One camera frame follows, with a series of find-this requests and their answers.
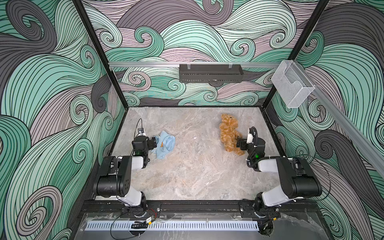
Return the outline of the light blue fleece hoodie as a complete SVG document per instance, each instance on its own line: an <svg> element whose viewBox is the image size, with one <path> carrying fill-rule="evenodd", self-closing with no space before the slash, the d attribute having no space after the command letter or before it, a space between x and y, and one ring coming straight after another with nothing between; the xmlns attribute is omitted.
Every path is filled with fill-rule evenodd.
<svg viewBox="0 0 384 240"><path fill-rule="evenodd" d="M176 138L166 131L162 131L160 135L155 136L155 139L157 147L151 150L151 153L155 154L157 159L165 159L166 155L174 150Z"/></svg>

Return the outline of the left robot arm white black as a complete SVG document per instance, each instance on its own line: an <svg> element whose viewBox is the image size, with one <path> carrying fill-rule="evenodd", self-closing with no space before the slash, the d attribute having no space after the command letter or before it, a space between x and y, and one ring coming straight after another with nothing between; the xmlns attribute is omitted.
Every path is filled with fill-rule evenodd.
<svg viewBox="0 0 384 240"><path fill-rule="evenodd" d="M129 156L108 156L102 161L93 192L100 199L115 199L128 208L147 210L143 192L131 186L133 170L147 167L149 152L157 147L156 138L139 135L132 141L133 152Z"/></svg>

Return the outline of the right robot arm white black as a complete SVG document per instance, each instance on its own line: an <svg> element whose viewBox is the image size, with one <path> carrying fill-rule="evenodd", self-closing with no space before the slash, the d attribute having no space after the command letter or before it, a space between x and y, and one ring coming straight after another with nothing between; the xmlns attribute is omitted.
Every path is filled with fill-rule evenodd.
<svg viewBox="0 0 384 240"><path fill-rule="evenodd" d="M247 151L247 166L256 172L279 175L280 183L273 189L257 194L254 208L280 206L290 201L319 197L320 181L306 159L301 157L265 156L265 141L261 138L237 139L236 147Z"/></svg>

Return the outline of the brown teddy bear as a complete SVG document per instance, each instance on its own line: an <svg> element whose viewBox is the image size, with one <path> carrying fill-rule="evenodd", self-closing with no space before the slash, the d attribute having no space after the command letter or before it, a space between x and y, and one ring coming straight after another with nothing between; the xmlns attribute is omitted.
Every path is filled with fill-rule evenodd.
<svg viewBox="0 0 384 240"><path fill-rule="evenodd" d="M237 147L238 138L242 135L237 131L238 120L230 114L221 115L222 122L219 125L220 140L224 144L226 152L234 152L238 156L245 154L243 150Z"/></svg>

